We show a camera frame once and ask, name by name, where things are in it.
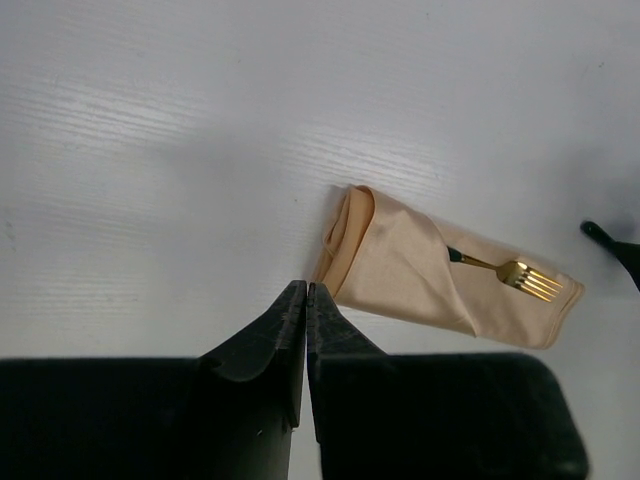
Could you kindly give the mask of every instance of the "black handle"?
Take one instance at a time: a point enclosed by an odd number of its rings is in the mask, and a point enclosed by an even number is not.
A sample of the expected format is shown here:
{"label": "black handle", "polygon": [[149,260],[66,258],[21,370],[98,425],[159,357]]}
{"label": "black handle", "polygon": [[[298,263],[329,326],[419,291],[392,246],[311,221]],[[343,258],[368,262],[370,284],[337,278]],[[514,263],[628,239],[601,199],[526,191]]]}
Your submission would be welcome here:
{"label": "black handle", "polygon": [[611,251],[616,241],[605,232],[600,225],[590,220],[580,224],[580,230],[601,247]]}
{"label": "black handle", "polygon": [[456,250],[455,248],[447,247],[449,250],[449,260],[453,263],[460,263],[464,259],[464,255],[462,252]]}

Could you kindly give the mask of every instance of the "fork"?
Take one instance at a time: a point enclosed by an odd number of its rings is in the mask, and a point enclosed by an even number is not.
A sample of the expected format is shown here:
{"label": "fork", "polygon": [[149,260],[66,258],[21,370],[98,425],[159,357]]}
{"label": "fork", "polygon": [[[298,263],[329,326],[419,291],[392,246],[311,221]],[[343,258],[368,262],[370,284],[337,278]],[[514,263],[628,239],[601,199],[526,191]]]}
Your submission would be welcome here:
{"label": "fork", "polygon": [[496,272],[498,280],[505,285],[516,288],[524,293],[550,302],[562,289],[562,285],[526,263],[511,260],[504,265],[492,265],[477,258],[470,257],[455,248],[447,247],[449,260],[454,263],[465,263],[474,267],[488,268]]}

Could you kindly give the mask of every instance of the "table surface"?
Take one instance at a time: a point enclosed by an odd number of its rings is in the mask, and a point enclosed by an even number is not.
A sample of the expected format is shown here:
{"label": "table surface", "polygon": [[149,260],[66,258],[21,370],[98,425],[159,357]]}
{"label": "table surface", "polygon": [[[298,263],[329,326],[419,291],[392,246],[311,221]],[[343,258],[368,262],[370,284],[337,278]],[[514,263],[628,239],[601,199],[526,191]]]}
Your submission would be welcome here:
{"label": "table surface", "polygon": [[[308,276],[366,183],[587,286],[557,344],[596,479],[640,471],[631,0],[6,0],[0,355],[198,355]],[[389,352],[508,347],[346,311]],[[292,479],[319,478],[308,397]]]}

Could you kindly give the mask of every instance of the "rolled cloth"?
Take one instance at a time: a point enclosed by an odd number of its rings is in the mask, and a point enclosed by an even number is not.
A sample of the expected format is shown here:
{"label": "rolled cloth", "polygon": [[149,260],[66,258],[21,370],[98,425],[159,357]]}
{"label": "rolled cloth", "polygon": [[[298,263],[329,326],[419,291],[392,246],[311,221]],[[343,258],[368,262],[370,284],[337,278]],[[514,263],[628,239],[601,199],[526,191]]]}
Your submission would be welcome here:
{"label": "rolled cloth", "polygon": [[[521,261],[563,288],[544,302],[504,285],[492,270],[451,263],[447,246],[494,265]],[[538,349],[555,342],[584,292],[549,265],[365,186],[350,188],[330,218],[313,277],[340,305]]]}

